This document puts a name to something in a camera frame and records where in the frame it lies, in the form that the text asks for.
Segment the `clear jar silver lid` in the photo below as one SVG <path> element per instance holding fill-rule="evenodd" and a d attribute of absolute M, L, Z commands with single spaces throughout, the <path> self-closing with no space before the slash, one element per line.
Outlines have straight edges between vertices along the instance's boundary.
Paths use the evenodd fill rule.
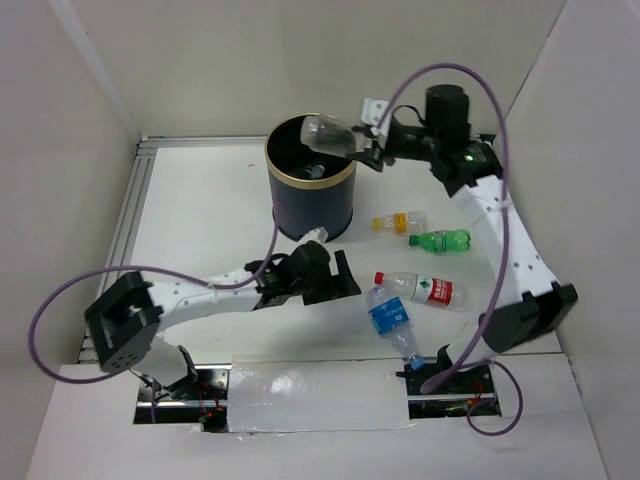
<path fill-rule="evenodd" d="M 323 114 L 306 116 L 300 141 L 312 151 L 341 158 L 352 158 L 365 151 L 365 137 L 347 123 Z"/>

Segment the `crushed clear bottle white cap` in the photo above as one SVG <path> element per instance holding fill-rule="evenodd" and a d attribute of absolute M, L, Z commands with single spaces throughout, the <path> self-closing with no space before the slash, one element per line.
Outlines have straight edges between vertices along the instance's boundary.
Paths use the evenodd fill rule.
<path fill-rule="evenodd" d="M 327 168 L 322 162 L 310 162 L 294 169 L 290 175 L 301 181 L 320 181 L 325 179 Z"/>

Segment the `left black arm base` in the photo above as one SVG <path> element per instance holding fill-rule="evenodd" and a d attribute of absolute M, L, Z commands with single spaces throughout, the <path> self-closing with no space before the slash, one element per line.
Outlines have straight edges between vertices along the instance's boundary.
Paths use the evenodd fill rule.
<path fill-rule="evenodd" d="M 150 376 L 133 372 L 139 380 L 133 423 L 193 424 L 204 432 L 227 433 L 231 368 L 231 363 L 196 365 L 197 379 L 177 395 Z"/>

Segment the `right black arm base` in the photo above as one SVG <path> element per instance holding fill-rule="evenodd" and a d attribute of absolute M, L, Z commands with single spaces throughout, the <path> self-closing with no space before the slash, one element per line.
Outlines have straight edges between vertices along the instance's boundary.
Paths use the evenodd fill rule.
<path fill-rule="evenodd" d="M 455 373 L 446 383 L 428 394 L 421 386 L 440 372 L 435 358 L 427 358 L 424 366 L 414 371 L 406 363 L 396 372 L 406 387 L 409 418 L 412 420 L 462 418 L 469 410 L 473 416 L 500 416 L 501 409 L 490 368 L 486 365 Z"/>

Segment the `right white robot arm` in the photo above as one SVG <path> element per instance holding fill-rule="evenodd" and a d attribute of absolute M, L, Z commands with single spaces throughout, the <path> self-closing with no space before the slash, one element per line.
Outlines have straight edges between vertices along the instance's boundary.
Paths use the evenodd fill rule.
<path fill-rule="evenodd" d="M 353 129 L 357 160 L 376 171 L 397 159 L 428 163 L 473 227 L 496 276 L 477 326 L 464 327 L 439 350 L 436 378 L 424 385 L 457 392 L 469 383 L 473 365 L 553 332 L 578 294 L 546 266 L 511 201 L 507 151 L 472 137 L 469 98 L 462 87 L 428 88 L 418 126 L 401 124 L 392 111 L 388 101 L 364 100 Z"/>

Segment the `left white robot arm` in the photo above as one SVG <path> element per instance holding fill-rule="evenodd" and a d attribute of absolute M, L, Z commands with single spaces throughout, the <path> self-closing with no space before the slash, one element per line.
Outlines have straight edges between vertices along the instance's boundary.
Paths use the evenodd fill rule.
<path fill-rule="evenodd" d="M 151 282 L 134 270 L 99 296 L 84 319 L 103 372 L 135 370 L 171 398 L 184 399 L 196 390 L 199 374 L 185 347 L 162 338 L 164 330 L 216 314 L 280 307 L 293 297 L 313 305 L 360 292 L 345 253 L 308 240 L 289 254 L 254 260 L 204 284 Z"/>

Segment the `black bin with gold rim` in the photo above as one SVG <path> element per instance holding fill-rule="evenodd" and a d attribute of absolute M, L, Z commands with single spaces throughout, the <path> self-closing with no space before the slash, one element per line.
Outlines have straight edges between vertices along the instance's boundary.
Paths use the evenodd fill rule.
<path fill-rule="evenodd" d="M 353 217 L 356 163 L 316 153 L 302 144 L 300 129 L 305 117 L 299 114 L 281 122 L 265 143 L 274 215 L 279 231 L 292 240 L 319 227 L 333 240 L 347 230 Z M 310 162 L 322 162 L 328 176 L 301 181 L 290 175 Z"/>

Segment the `clear bottle blue label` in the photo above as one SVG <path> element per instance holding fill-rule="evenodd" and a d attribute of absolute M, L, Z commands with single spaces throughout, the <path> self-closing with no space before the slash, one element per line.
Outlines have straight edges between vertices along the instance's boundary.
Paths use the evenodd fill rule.
<path fill-rule="evenodd" d="M 386 340 L 413 371 L 425 366 L 414 337 L 409 314 L 400 297 L 382 285 L 371 288 L 365 295 L 369 319 L 376 333 Z"/>

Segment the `small bottle yellow cap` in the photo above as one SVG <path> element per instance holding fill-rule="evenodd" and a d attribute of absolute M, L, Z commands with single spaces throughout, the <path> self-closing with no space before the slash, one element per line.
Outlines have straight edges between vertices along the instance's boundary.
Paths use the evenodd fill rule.
<path fill-rule="evenodd" d="M 427 231 L 426 213 L 422 211 L 397 212 L 372 219 L 374 232 L 395 235 L 419 235 Z"/>

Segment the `clear bottle red label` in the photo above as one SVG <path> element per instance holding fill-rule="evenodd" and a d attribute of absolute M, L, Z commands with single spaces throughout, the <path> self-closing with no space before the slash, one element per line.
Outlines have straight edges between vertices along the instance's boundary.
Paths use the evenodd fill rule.
<path fill-rule="evenodd" d="M 409 272 L 377 272 L 374 283 L 403 300 L 421 305 L 451 311 L 464 311 L 467 306 L 466 289 L 449 280 Z"/>

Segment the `green soda bottle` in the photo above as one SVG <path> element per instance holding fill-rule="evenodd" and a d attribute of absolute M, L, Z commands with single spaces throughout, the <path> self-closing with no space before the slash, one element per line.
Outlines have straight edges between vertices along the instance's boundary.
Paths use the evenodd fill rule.
<path fill-rule="evenodd" d="M 425 232 L 410 235 L 408 245 L 434 254 L 464 253 L 471 248 L 471 233 L 465 229 Z"/>

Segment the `shiny white tape sheet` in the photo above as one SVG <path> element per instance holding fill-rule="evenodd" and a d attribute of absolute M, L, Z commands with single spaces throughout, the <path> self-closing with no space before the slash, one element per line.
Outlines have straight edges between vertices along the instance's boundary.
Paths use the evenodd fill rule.
<path fill-rule="evenodd" d="M 233 433 L 387 431 L 409 425 L 399 359 L 236 363 L 228 386 Z"/>

